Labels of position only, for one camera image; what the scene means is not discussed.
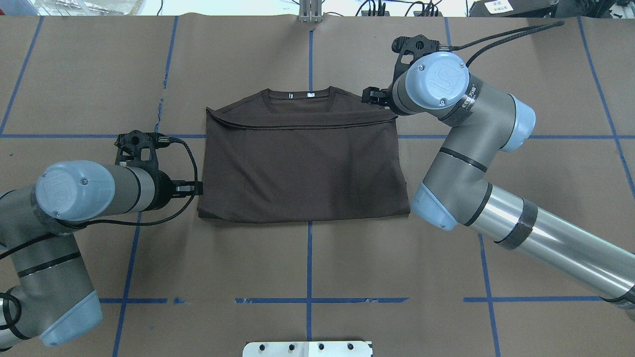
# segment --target gray robot arm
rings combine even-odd
[[[418,39],[435,42],[421,35],[410,41]],[[634,254],[484,179],[498,151],[515,150],[530,136],[534,111],[482,82],[453,53],[429,52],[406,71],[396,72],[387,90],[364,91],[366,100],[383,103],[400,115],[428,112],[451,126],[420,183],[413,212],[447,231],[463,224],[508,250],[545,262],[625,309],[633,319]]]
[[[154,210],[171,198],[202,194],[196,179],[171,181],[158,170],[155,148],[174,140],[140,131],[120,135],[118,165],[57,163],[37,184],[0,195],[0,244],[20,281],[2,298],[0,350],[35,336],[56,346],[101,322],[99,298],[72,233],[95,217]],[[140,159],[141,149],[151,150],[150,160]]]

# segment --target white bracket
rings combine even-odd
[[[366,341],[251,342],[243,357],[373,357]]]
[[[300,22],[322,22],[322,0],[298,0]]]

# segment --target blue plastic cap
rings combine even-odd
[[[457,220],[452,217],[452,214],[423,182],[419,183],[419,189],[410,206],[419,217],[445,231],[451,231],[458,224]]]
[[[470,72],[463,60],[450,52],[435,52],[419,58],[408,69],[406,92],[426,109],[454,106],[465,94]]]
[[[88,220],[102,213],[115,196],[115,180],[92,161],[63,161],[49,166],[36,184],[37,203],[62,220]]]
[[[97,291],[78,302],[41,335],[45,346],[52,347],[82,336],[102,322],[102,307]]]
[[[500,149],[505,152],[514,151],[521,147],[536,125],[536,112],[529,105],[514,97],[514,95],[511,96],[514,99],[514,104],[516,104],[516,122],[514,123],[512,135],[505,146]]]

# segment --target white sticker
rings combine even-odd
[[[490,1],[489,3],[485,3],[485,7],[487,7],[487,11],[491,14],[514,11],[514,8],[508,0]]]

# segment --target garment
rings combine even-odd
[[[395,118],[335,87],[267,89],[207,108],[199,217],[265,223],[409,213]]]

